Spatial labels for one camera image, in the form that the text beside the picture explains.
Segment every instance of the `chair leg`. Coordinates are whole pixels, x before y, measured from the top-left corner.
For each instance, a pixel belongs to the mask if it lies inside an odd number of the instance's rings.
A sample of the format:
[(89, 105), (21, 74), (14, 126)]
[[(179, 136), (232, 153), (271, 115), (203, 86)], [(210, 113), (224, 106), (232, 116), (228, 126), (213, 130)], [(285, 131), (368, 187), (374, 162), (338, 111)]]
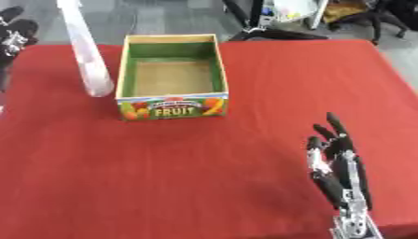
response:
[(398, 28), (400, 28), (400, 32), (397, 34), (397, 37), (399, 37), (399, 38), (403, 38), (405, 36), (405, 33), (408, 31), (408, 27), (402, 21), (397, 19), (396, 17), (392, 17), (392, 16), (389, 16), (389, 15), (386, 15), (386, 14), (382, 14), (380, 16), (380, 20), (382, 22), (389, 23), (389, 24), (395, 25)]
[(353, 15), (348, 15), (345, 17), (342, 17), (336, 21), (331, 22), (328, 25), (329, 30), (331, 31), (336, 31), (340, 28), (341, 24), (345, 24), (345, 23), (353, 23), (355, 21), (359, 21), (359, 20), (368, 20), (369, 19), (369, 15), (373, 14), (370, 12), (360, 12), (360, 13), (356, 13)]
[(371, 42), (375, 46), (377, 46), (377, 45), (379, 45), (379, 40), (381, 39), (381, 35), (382, 35), (382, 22), (381, 22), (378, 15), (370, 16), (369, 19), (370, 19), (371, 24), (373, 25), (373, 28), (374, 28), (374, 37), (371, 40)]

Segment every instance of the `silver metal bracket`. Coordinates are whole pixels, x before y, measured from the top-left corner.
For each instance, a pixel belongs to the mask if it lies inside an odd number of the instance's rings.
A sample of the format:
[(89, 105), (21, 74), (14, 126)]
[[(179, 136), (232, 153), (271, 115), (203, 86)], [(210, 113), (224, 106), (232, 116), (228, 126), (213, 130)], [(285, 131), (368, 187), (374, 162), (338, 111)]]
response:
[(24, 45), (28, 42), (28, 38), (23, 37), (19, 32), (12, 32), (7, 30), (8, 37), (2, 42), (5, 48), (6, 56), (16, 56), (21, 50), (24, 49)]

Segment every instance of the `black equipment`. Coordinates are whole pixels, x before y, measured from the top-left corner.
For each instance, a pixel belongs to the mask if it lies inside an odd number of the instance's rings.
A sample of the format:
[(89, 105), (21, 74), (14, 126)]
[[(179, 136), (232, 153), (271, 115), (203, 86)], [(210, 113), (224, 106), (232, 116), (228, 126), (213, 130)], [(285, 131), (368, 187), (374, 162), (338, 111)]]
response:
[(250, 17), (245, 14), (234, 0), (223, 0), (225, 11), (230, 12), (243, 26), (243, 30), (230, 41), (245, 41), (253, 37), (263, 37), (277, 40), (317, 40), (327, 39), (326, 36), (309, 35), (269, 28), (275, 17), (272, 0), (253, 0)]
[(371, 42), (374, 45), (379, 44), (379, 40), (382, 35), (382, 22), (389, 23), (400, 28), (397, 37), (403, 38), (405, 33), (408, 31), (408, 27), (398, 20), (396, 17), (388, 15), (386, 13), (387, 5), (392, 2), (392, 0), (377, 0), (374, 6), (370, 6), (369, 10), (366, 12), (360, 12), (353, 15), (342, 17), (329, 24), (329, 29), (331, 31), (336, 31), (340, 29), (340, 25), (344, 23), (352, 23), (354, 21), (370, 21), (374, 29), (374, 37)]
[(387, 8), (412, 30), (418, 31), (418, 0), (392, 1)]

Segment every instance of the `white container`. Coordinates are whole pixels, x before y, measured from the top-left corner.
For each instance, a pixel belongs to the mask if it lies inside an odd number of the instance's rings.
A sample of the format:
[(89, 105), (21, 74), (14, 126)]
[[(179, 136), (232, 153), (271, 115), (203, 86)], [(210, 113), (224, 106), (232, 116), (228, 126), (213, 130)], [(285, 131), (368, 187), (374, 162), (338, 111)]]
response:
[(57, 5), (63, 13), (86, 91), (93, 97), (107, 96), (115, 85), (79, 10), (81, 3), (79, 0), (57, 0)]

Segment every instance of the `black robotic finger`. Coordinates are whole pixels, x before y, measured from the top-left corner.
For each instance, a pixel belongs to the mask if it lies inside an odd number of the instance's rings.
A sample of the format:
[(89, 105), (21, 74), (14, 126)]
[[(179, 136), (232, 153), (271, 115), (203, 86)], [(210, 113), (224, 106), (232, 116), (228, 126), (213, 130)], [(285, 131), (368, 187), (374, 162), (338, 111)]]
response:
[(366, 199), (368, 210), (370, 211), (373, 208), (373, 203), (372, 203), (371, 194), (369, 191), (369, 183), (368, 183), (368, 179), (366, 176), (366, 169), (360, 157), (356, 157), (355, 162), (357, 163), (357, 172), (358, 172), (358, 177), (360, 179), (361, 192), (363, 193)]
[[(369, 184), (366, 177), (366, 170), (364, 168), (364, 164), (362, 163), (359, 157), (355, 157), (355, 162), (357, 164), (357, 173), (358, 179), (360, 180), (360, 189), (365, 197), (366, 203), (368, 205), (368, 209), (371, 210), (373, 205), (371, 202), (371, 196), (369, 192)], [(351, 179), (348, 172), (348, 164), (347, 161), (342, 157), (339, 156), (337, 159), (331, 164), (332, 171), (334, 175), (339, 179), (340, 183), (345, 189), (351, 190), (353, 187), (351, 185)]]
[(37, 44), (38, 41), (39, 40), (36, 37), (31, 37), (31, 38), (28, 39), (26, 44), (24, 44), (24, 46), (29, 47), (29, 46), (35, 45), (35, 44)]
[(325, 127), (323, 127), (319, 124), (314, 124), (313, 129), (316, 130), (322, 136), (324, 136), (327, 139), (327, 141), (329, 141), (333, 138), (336, 138), (336, 136), (334, 135), (333, 132), (329, 131), (327, 128), (325, 128)]
[(321, 149), (321, 147), (322, 147), (322, 142), (318, 137), (315, 137), (315, 136), (309, 137), (308, 146), (307, 146), (308, 150), (311, 150), (313, 148)]
[(334, 114), (328, 112), (327, 113), (327, 121), (332, 126), (332, 128), (335, 130), (338, 136), (338, 143), (339, 147), (342, 151), (345, 150), (352, 150), (355, 152), (355, 147), (353, 145), (353, 141), (351, 140), (349, 134), (345, 130), (344, 126), (342, 126), (340, 120), (335, 116)]
[(20, 19), (12, 22), (8, 26), (8, 30), (11, 32), (18, 32), (21, 36), (25, 38), (33, 38), (39, 29), (36, 21)]
[(329, 202), (332, 203), (335, 210), (346, 206), (342, 200), (343, 187), (333, 174), (324, 175), (320, 172), (313, 171), (311, 172), (311, 179), (322, 193), (324, 193)]
[(2, 23), (10, 23), (15, 18), (19, 17), (23, 11), (23, 7), (10, 7), (0, 11), (0, 17), (3, 19), (3, 22), (0, 21), (0, 25), (2, 25)]
[(340, 134), (348, 134), (345, 130), (344, 126), (342, 126), (340, 120), (336, 115), (334, 115), (331, 112), (327, 112), (327, 121), (332, 126), (332, 128), (335, 130), (335, 132)]

